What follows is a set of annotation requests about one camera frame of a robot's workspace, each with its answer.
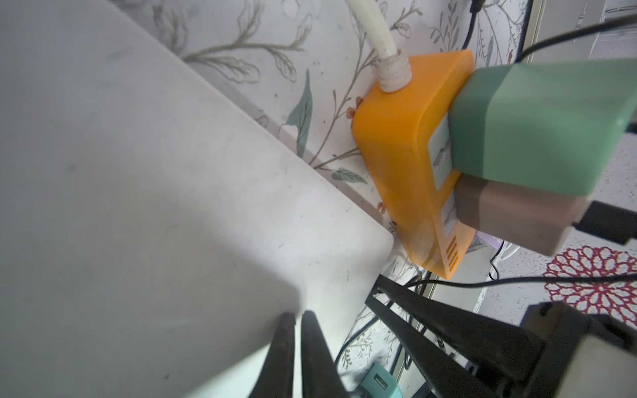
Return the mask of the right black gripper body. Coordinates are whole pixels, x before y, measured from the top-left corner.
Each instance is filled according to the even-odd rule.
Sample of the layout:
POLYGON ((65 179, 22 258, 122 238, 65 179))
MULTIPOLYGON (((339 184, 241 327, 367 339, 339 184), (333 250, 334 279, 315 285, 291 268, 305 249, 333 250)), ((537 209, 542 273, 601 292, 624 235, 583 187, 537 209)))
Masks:
POLYGON ((636 329, 562 302, 528 308, 523 329, 544 342, 520 397, 635 397, 636 329))

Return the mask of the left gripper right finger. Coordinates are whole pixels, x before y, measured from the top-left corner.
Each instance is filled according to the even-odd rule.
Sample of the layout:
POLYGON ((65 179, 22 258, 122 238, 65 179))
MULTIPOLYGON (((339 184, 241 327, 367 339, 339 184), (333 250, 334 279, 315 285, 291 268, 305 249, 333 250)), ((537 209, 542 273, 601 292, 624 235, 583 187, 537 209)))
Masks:
POLYGON ((348 392, 341 383, 313 311, 303 313, 300 347, 303 398, 347 398, 348 392))

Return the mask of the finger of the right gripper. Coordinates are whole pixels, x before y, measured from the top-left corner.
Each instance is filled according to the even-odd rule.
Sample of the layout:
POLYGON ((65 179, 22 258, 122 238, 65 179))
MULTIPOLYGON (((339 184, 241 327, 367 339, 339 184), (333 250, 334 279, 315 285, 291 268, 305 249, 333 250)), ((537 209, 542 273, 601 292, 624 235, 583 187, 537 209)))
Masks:
POLYGON ((526 381, 543 349, 529 331, 422 297, 384 276, 375 288, 472 363, 510 381, 526 381))
POLYGON ((373 296, 365 304, 397 336, 437 397, 497 395, 373 296))

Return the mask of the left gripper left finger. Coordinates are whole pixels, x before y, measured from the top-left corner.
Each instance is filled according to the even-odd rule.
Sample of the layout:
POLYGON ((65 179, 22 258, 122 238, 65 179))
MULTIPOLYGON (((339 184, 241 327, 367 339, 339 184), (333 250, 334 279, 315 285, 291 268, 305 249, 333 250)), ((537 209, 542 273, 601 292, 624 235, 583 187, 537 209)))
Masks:
POLYGON ((295 372, 295 315, 283 313, 250 398, 290 398, 295 372))

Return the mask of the teal charger plug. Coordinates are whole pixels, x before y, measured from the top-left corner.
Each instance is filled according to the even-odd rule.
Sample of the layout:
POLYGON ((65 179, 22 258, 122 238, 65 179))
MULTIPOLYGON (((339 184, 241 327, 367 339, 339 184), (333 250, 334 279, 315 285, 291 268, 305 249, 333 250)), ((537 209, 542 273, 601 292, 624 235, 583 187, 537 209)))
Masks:
POLYGON ((374 363, 355 389, 357 397, 403 398, 396 379, 381 365, 374 363))

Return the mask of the pink charger plug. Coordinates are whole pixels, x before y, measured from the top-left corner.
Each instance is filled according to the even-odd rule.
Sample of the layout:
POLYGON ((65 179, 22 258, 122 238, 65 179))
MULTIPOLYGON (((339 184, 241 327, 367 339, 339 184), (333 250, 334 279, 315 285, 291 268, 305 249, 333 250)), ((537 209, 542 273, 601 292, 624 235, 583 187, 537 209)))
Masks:
POLYGON ((459 220, 480 232, 545 256, 561 249, 591 201, 462 175, 455 188, 459 220))

